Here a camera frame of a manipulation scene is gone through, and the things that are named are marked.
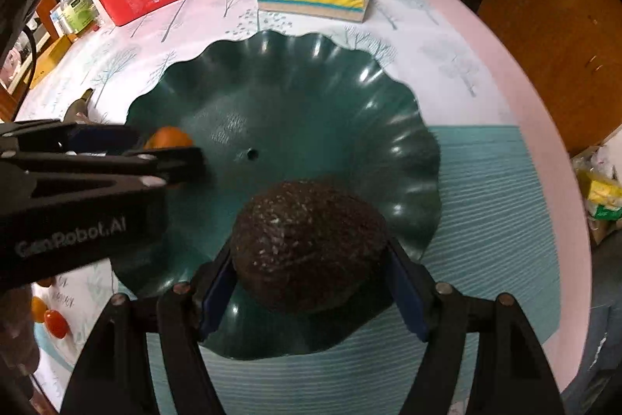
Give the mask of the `person's left hand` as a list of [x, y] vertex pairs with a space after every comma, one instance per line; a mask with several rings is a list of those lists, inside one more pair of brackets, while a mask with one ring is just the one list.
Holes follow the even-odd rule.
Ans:
[[1, 377], [15, 384], [28, 404], [35, 394], [31, 375], [40, 362], [31, 298], [29, 284], [1, 296]]

